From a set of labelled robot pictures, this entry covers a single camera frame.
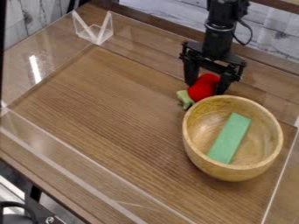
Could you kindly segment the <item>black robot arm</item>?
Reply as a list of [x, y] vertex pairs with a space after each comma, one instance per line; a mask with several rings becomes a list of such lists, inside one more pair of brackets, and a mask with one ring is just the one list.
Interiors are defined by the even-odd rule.
[[183, 63], [184, 83], [191, 86], [199, 78], [199, 71], [204, 69], [219, 75], [215, 95], [223, 95], [235, 81], [240, 81], [247, 62], [231, 51], [232, 39], [243, 46], [235, 34], [237, 24], [251, 27], [243, 21], [248, 14], [248, 0], [207, 0], [208, 17], [204, 22], [205, 33], [201, 42], [184, 41], [181, 43], [180, 60]]

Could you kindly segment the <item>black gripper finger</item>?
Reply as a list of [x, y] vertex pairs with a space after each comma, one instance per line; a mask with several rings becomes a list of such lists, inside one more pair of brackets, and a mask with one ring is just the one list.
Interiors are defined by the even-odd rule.
[[223, 95], [229, 88], [229, 84], [233, 82], [233, 74], [224, 72], [219, 78], [219, 84], [216, 87], [215, 95]]
[[191, 86], [199, 78], [199, 63], [193, 59], [185, 58], [183, 61], [184, 82]]

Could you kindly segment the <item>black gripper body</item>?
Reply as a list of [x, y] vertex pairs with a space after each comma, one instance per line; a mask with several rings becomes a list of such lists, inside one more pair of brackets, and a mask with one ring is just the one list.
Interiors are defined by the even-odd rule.
[[181, 63], [185, 58], [192, 59], [199, 63], [200, 68], [203, 67], [216, 74], [231, 72], [233, 74], [233, 81], [240, 81], [247, 62], [232, 52], [219, 57], [207, 56], [203, 54], [201, 48], [201, 42], [183, 41], [179, 56]]

